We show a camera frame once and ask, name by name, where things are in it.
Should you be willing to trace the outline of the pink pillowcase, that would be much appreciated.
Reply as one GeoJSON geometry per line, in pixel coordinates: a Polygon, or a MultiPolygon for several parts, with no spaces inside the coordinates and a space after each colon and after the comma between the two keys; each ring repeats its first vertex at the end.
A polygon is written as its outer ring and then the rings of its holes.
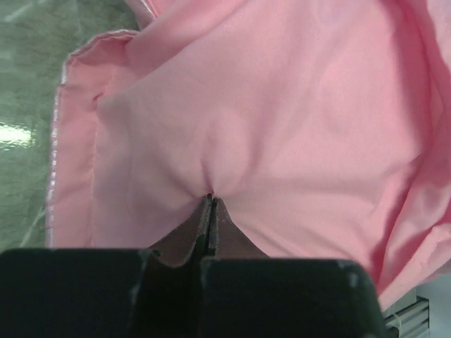
{"type": "Polygon", "coordinates": [[[148,247],[202,198],[269,256],[450,271],[449,1],[131,1],[64,63],[49,247],[148,247]]]}

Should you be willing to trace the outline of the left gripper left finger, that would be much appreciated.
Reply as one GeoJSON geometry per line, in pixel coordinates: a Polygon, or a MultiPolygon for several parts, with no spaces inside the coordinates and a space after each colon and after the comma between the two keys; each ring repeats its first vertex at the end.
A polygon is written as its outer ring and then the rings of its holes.
{"type": "Polygon", "coordinates": [[[10,249],[1,254],[2,337],[193,337],[212,212],[147,249],[10,249]]]}

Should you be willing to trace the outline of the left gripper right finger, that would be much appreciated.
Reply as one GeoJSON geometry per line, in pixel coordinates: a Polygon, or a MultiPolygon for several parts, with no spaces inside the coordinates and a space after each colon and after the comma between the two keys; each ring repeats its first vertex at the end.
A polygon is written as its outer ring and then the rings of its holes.
{"type": "Polygon", "coordinates": [[[355,261],[269,258],[214,200],[200,265],[200,337],[386,337],[373,282],[355,261]]]}

